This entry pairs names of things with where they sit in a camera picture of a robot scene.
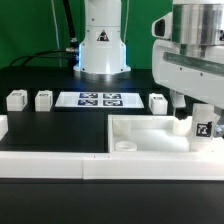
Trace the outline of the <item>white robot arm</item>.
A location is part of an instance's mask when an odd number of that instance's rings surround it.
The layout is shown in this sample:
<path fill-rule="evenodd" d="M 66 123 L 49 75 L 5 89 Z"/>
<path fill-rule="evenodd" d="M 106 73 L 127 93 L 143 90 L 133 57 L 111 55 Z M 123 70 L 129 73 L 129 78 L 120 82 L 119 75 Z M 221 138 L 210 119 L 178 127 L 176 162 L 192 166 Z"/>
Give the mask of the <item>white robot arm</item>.
<path fill-rule="evenodd" d="M 130 71 L 121 41 L 121 0 L 84 0 L 85 38 L 74 73 L 111 80 Z M 224 137 L 224 0 L 172 0 L 151 26 L 152 75 L 170 89 L 173 106 L 186 96 L 214 106 L 211 135 Z"/>

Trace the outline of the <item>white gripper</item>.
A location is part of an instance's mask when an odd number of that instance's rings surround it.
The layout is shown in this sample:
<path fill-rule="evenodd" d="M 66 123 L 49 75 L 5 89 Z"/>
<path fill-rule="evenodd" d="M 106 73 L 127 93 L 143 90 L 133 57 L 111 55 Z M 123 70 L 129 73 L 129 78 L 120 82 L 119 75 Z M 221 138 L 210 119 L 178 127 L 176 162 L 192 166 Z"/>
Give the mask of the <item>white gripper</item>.
<path fill-rule="evenodd" d="M 193 58 L 180 55 L 179 44 L 157 39 L 152 74 L 157 84 L 172 89 L 173 115 L 179 120 L 187 117 L 184 95 L 224 109 L 223 46 L 207 47 L 204 58 Z M 215 117 L 212 134 L 215 138 L 224 136 L 224 116 Z"/>

